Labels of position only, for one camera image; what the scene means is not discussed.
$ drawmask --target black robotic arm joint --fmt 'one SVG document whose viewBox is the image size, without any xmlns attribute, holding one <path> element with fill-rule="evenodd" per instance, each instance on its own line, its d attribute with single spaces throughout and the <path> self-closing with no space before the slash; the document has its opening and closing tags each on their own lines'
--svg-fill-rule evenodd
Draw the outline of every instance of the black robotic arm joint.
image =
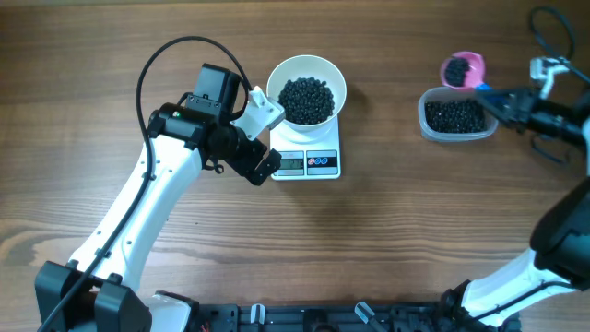
<svg viewBox="0 0 590 332">
<path fill-rule="evenodd" d="M 186 94 L 186 107 L 165 103 L 149 117 L 150 138 L 170 136 L 185 142 L 185 147 L 198 149 L 202 168 L 223 173 L 218 160 L 224 160 L 251 184 L 261 185 L 280 167 L 280 153 L 260 140 L 250 140 L 244 131 L 231 123 L 233 105 L 240 77 L 228 69 L 204 64 L 195 93 Z"/>
<path fill-rule="evenodd" d="M 590 288 L 590 177 L 541 219 L 530 244 L 537 268 L 569 280 L 579 291 Z"/>
<path fill-rule="evenodd" d="M 81 275 L 76 264 L 68 263 L 63 267 L 45 262 L 35 278 L 35 293 L 43 322 Z M 74 300 L 53 320 L 51 330 L 65 332 L 84 322 L 94 322 L 97 332 L 149 331 L 149 309 L 130 288 L 120 284 L 121 279 L 115 274 L 107 280 L 87 279 Z M 94 286 L 100 290 L 90 291 Z"/>
</svg>

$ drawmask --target white robotic arm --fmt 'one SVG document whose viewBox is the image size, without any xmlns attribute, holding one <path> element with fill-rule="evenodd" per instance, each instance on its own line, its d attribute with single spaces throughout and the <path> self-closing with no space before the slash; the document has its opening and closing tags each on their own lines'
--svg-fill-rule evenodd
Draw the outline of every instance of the white robotic arm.
<svg viewBox="0 0 590 332">
<path fill-rule="evenodd" d="M 588 158 L 586 162 L 587 176 L 590 177 L 590 118 L 584 122 L 582 136 L 586 142 L 586 157 Z M 582 214 L 584 214 L 583 211 L 577 215 L 577 218 L 582 218 Z M 585 222 L 587 223 L 590 216 L 587 214 L 585 216 Z M 560 215 L 560 218 L 566 220 L 567 218 L 572 219 L 569 215 L 565 214 Z M 501 326 L 512 314 L 517 313 L 536 302 L 540 302 L 553 295 L 576 291 L 576 288 L 567 286 L 570 284 L 570 280 L 565 279 L 548 269 L 537 268 L 535 264 L 536 256 L 536 251 L 528 248 L 513 261 L 509 262 L 506 266 L 488 277 L 471 281 L 467 285 L 465 293 L 463 294 L 461 306 L 465 308 L 471 316 L 478 317 L 482 314 L 490 313 L 497 308 L 501 308 L 507 303 L 514 302 L 524 294 L 542 287 L 544 284 L 549 285 L 557 283 L 560 285 L 546 287 L 543 290 L 539 290 L 524 298 L 522 301 L 515 302 L 514 305 L 510 305 L 504 310 L 486 315 L 479 319 L 479 321 L 485 325 Z"/>
<path fill-rule="evenodd" d="M 250 102 L 244 114 L 235 123 L 254 140 L 265 128 L 274 127 L 284 118 L 284 109 L 269 100 L 256 87 L 249 94 Z M 111 273 L 123 278 L 122 285 L 133 291 L 139 289 L 139 280 L 149 251 L 158 238 L 176 202 L 186 188 L 197 179 L 202 171 L 203 161 L 198 149 L 185 147 L 181 139 L 160 135 L 151 138 L 154 150 L 154 172 L 152 181 L 131 218 L 127 221 L 107 258 L 94 269 L 92 276 L 107 279 Z M 109 212 L 90 237 L 79 247 L 70 260 L 76 260 L 77 269 L 84 271 L 95 257 L 96 251 L 111 236 L 137 193 L 145 176 L 147 162 L 146 147 L 129 180 L 117 196 Z"/>
<path fill-rule="evenodd" d="M 547 99 L 555 84 L 555 76 L 567 73 L 570 69 L 557 59 L 542 56 L 531 60 L 530 71 L 531 79 L 542 87 L 539 98 Z"/>
</svg>

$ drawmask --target wood grain surface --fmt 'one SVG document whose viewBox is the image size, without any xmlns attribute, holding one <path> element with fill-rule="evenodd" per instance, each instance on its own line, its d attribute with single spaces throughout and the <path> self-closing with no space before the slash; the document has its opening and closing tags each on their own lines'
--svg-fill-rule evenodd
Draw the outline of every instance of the wood grain surface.
<svg viewBox="0 0 590 332">
<path fill-rule="evenodd" d="M 39 267 L 67 261 L 136 163 L 141 68 L 163 43 L 191 34 L 226 45 L 262 88 L 293 55 L 333 61 L 348 83 L 343 175 L 254 187 L 233 172 L 204 172 L 149 256 L 142 297 L 166 290 L 212 303 L 424 301 L 488 275 L 527 247 L 584 164 L 579 156 L 569 167 L 552 164 L 504 128 L 479 142 L 428 142 L 417 101 L 441 85 L 440 63 L 460 50 L 486 56 L 493 87 L 527 85 L 530 58 L 543 54 L 525 20 L 537 3 L 1 8 L 0 330 L 36 330 Z M 590 72 L 588 2 L 557 6 L 576 28 L 574 62 Z M 204 62 L 233 68 L 204 44 L 162 55 L 147 75 L 145 115 L 192 90 Z M 581 87 L 566 77 L 558 84 L 565 101 Z M 556 297 L 522 315 L 526 331 L 587 331 L 590 296 Z"/>
</svg>

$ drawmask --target black cable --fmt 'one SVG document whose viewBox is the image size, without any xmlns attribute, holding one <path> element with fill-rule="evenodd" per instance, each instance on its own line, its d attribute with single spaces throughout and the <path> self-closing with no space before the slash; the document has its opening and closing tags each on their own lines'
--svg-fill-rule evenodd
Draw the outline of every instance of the black cable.
<svg viewBox="0 0 590 332">
<path fill-rule="evenodd" d="M 547 44 L 547 42 L 545 41 L 545 38 L 543 38 L 541 33 L 538 31 L 537 26 L 535 25 L 535 15 L 539 12 L 546 12 L 546 13 L 551 14 L 565 28 L 567 35 L 568 35 L 568 39 L 570 40 L 570 46 L 569 46 L 568 52 L 565 57 L 563 57 L 561 54 L 557 53 L 551 46 L 549 46 L 549 44 Z M 533 8 L 530 11 L 530 13 L 528 14 L 528 26 L 531 29 L 531 31 L 533 32 L 533 34 L 535 35 L 535 39 L 537 40 L 539 45 L 541 45 L 541 47 L 543 47 L 543 49 L 545 49 L 545 52 L 547 52 L 551 57 L 557 59 L 562 65 L 565 65 L 565 67 L 570 69 L 570 71 L 573 74 L 578 76 L 586 84 L 590 85 L 590 78 L 588 78 L 588 76 L 584 75 L 584 73 L 582 73 L 580 70 L 578 70 L 578 68 L 576 68 L 575 66 L 570 64 L 570 60 L 572 59 L 573 54 L 575 52 L 575 38 L 573 36 L 573 29 L 572 29 L 572 26 L 570 25 L 570 22 L 562 13 L 560 13 L 557 9 L 555 9 L 552 6 L 537 6 L 537 7 Z"/>
<path fill-rule="evenodd" d="M 536 153 L 540 154 L 542 157 L 551 160 L 559 165 L 569 165 L 570 164 L 570 150 L 567 149 L 563 154 L 563 158 L 560 159 L 559 157 L 555 157 L 551 153 L 544 150 L 542 147 L 539 146 L 537 140 L 540 139 L 542 141 L 554 141 L 556 138 L 551 136 L 546 136 L 543 134 L 535 133 L 531 136 L 531 149 L 533 149 Z"/>
<path fill-rule="evenodd" d="M 180 100 L 176 103 L 178 106 L 182 105 L 184 101 L 186 101 L 186 98 L 188 97 L 188 95 L 190 95 L 191 92 L 185 92 L 183 93 L 182 97 L 180 98 Z"/>
<path fill-rule="evenodd" d="M 141 136 L 144 138 L 144 144 L 146 145 L 146 151 L 147 151 L 147 167 L 146 167 L 146 174 L 144 175 L 144 179 L 141 183 L 141 186 L 139 187 L 139 190 L 137 191 L 136 197 L 134 198 L 133 202 L 129 206 L 129 209 L 127 209 L 127 211 L 125 212 L 121 221 L 119 221 L 119 224 L 117 224 L 117 227 L 114 229 L 111 236 L 109 236 L 109 238 L 104 243 L 104 245 L 102 246 L 100 251 L 97 253 L 97 255 L 94 258 L 94 260 L 92 261 L 92 263 L 90 263 L 88 268 L 82 273 L 82 275 L 76 281 L 76 283 L 69 289 L 69 291 L 65 294 L 65 296 L 62 298 L 62 300 L 55 306 L 55 308 L 53 308 L 52 312 L 47 316 L 47 319 L 45 319 L 43 324 L 37 330 L 38 332 L 48 331 L 53 320 L 55 320 L 55 317 L 64 309 L 64 307 L 72 300 L 72 298 L 74 296 L 76 296 L 76 293 L 82 287 L 82 284 L 87 280 L 87 278 L 90 276 L 92 271 L 94 271 L 94 269 L 98 266 L 98 264 L 100 263 L 102 258 L 106 255 L 106 253 L 109 252 L 112 244 L 119 236 L 119 233 L 121 233 L 121 231 L 123 230 L 123 227 L 125 226 L 125 224 L 129 220 L 129 218 L 131 217 L 133 212 L 136 210 L 137 204 L 139 204 L 139 201 L 141 200 L 143 194 L 146 192 L 146 188 L 148 187 L 149 180 L 151 179 L 154 156 L 153 156 L 151 141 L 149 140 L 148 131 L 146 129 L 146 124 L 144 122 L 144 116 L 141 111 L 141 88 L 143 86 L 143 82 L 144 82 L 144 78 L 146 76 L 146 73 L 148 72 L 148 69 L 151 66 L 151 64 L 154 62 L 154 60 L 156 60 L 156 58 L 162 52 L 164 52 L 166 49 L 173 46 L 174 44 L 177 44 L 179 42 L 187 42 L 187 41 L 207 42 L 207 43 L 215 45 L 219 49 L 221 49 L 221 51 L 223 51 L 225 54 L 227 54 L 228 57 L 231 59 L 231 61 L 233 61 L 233 63 L 238 67 L 238 70 L 240 71 L 240 74 L 242 75 L 242 84 L 243 84 L 244 88 L 246 89 L 246 91 L 252 90 L 252 86 L 250 85 L 250 81 L 248 81 L 248 78 L 246 77 L 246 74 L 243 72 L 242 66 L 240 65 L 238 60 L 233 56 L 233 54 L 230 53 L 230 51 L 227 48 L 225 48 L 225 46 L 221 45 L 220 43 L 218 43 L 216 41 L 210 40 L 209 38 L 199 37 L 199 36 L 186 36 L 186 37 L 177 38 L 173 41 L 169 41 L 166 44 L 164 44 L 149 58 L 149 60 L 147 60 L 147 63 L 146 63 L 146 65 L 144 65 L 144 68 L 141 71 L 141 74 L 139 75 L 139 79 L 137 80 L 137 89 L 136 89 L 137 120 L 139 122 Z M 246 92 L 246 102 L 247 101 L 248 101 L 248 94 Z"/>
<path fill-rule="evenodd" d="M 500 312 L 502 312 L 502 311 L 510 308 L 511 306 L 513 306 L 513 305 L 515 305 L 515 304 L 517 304 L 517 303 L 519 303 L 521 301 L 524 301 L 527 298 L 529 298 L 529 297 L 537 294 L 538 292 L 540 292 L 540 291 L 542 291 L 542 290 L 544 290 L 544 289 L 546 289 L 548 287 L 551 287 L 551 286 L 560 286 L 560 287 L 567 288 L 567 289 L 570 289 L 570 290 L 574 290 L 575 289 L 574 286 L 572 286 L 572 285 L 570 285 L 569 283 L 566 283 L 566 282 L 561 282 L 561 281 L 545 282 L 545 283 L 542 283 L 539 286 L 535 287 L 534 289 L 532 289 L 532 290 L 524 293 L 523 295 L 517 297 L 516 299 L 514 299 L 514 300 L 512 300 L 512 301 L 510 301 L 508 303 L 506 303 L 505 305 L 501 305 L 501 306 L 497 307 L 496 309 L 490 310 L 490 311 L 486 312 L 485 314 L 480 314 L 480 315 L 478 315 L 476 317 L 473 317 L 472 319 L 473 320 L 480 320 L 480 319 L 486 318 L 486 317 L 488 317 L 490 315 L 498 314 L 498 313 L 500 313 Z"/>
<path fill-rule="evenodd" d="M 243 92 L 245 94 L 244 96 L 244 100 L 243 100 L 243 106 L 242 109 L 237 111 L 236 113 L 232 113 L 230 120 L 237 120 L 240 116 L 243 115 L 243 113 L 246 111 L 246 106 L 248 105 L 248 88 L 246 88 L 246 85 L 243 84 L 242 78 L 240 77 L 240 82 L 242 83 L 243 86 Z"/>
</svg>

